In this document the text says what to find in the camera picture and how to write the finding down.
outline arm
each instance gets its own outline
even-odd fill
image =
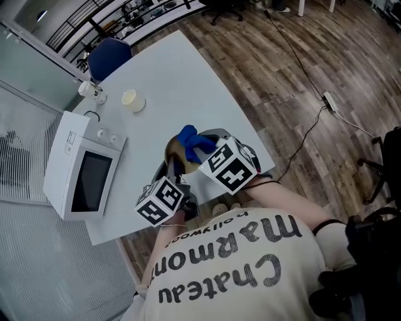
[[[165,224],[179,224],[184,225],[185,212],[178,211],[170,218]],[[150,255],[148,264],[143,273],[142,284],[149,286],[150,279],[152,277],[152,268],[156,264],[159,254],[163,252],[165,246],[174,239],[177,235],[183,233],[186,228],[181,226],[161,226],[159,233],[157,234],[156,243],[153,248],[152,254]]]
[[[247,186],[253,186],[265,181],[272,180],[270,178],[256,178]],[[311,230],[314,230],[320,223],[331,219],[321,206],[275,182],[246,189],[246,192],[265,208],[282,209],[296,216]]]

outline cup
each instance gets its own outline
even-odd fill
[[[85,80],[79,87],[78,93],[86,98],[93,99],[97,104],[102,105],[107,100],[107,95],[94,83]]]
[[[125,107],[134,113],[140,112],[146,104],[146,99],[134,89],[127,90],[121,101]]]

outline white t-shirt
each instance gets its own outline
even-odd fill
[[[345,225],[316,236],[277,209],[235,209],[173,239],[127,320],[319,320],[309,296],[326,270],[354,265]]]

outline office chair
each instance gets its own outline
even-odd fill
[[[205,6],[209,7],[201,13],[202,16],[205,15],[208,11],[216,11],[216,16],[214,17],[213,21],[211,22],[212,26],[216,25],[216,21],[218,17],[220,17],[224,13],[231,13],[238,17],[238,21],[243,20],[243,16],[233,10],[234,6],[244,7],[243,1],[236,1],[236,0],[199,0],[200,3],[204,4]]]
[[[373,144],[380,144],[382,151],[383,165],[372,162],[367,159],[358,159],[357,164],[362,166],[364,164],[375,169],[380,177],[376,189],[374,190],[370,199],[365,199],[364,204],[372,203],[382,189],[385,182],[387,182],[390,189],[390,197],[387,202],[395,201],[397,209],[401,208],[401,127],[395,127],[393,131],[388,132],[384,138],[376,137],[372,140]]]
[[[102,82],[131,58],[128,43],[106,38],[88,56],[90,75],[95,81]]]

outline wooden floor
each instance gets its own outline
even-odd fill
[[[330,14],[329,0],[308,0],[302,18],[296,15],[297,1],[288,5],[291,12],[273,13],[273,20],[319,92],[330,91],[341,113],[373,135],[384,137],[400,125],[401,36],[363,1],[347,0]],[[323,102],[316,99],[294,54],[263,10],[248,6],[243,15],[243,22],[228,15],[211,26],[211,15],[196,14],[159,31],[135,50],[181,30],[251,121],[276,163],[271,173],[278,177]],[[381,162],[380,149],[369,136],[324,110],[282,183],[344,221],[357,213],[369,214],[386,204],[389,193],[386,187],[372,205],[363,205],[378,177],[357,166],[360,157]],[[202,224],[216,202],[204,206],[190,228]],[[123,238],[140,276],[155,236],[156,231],[148,229]]]

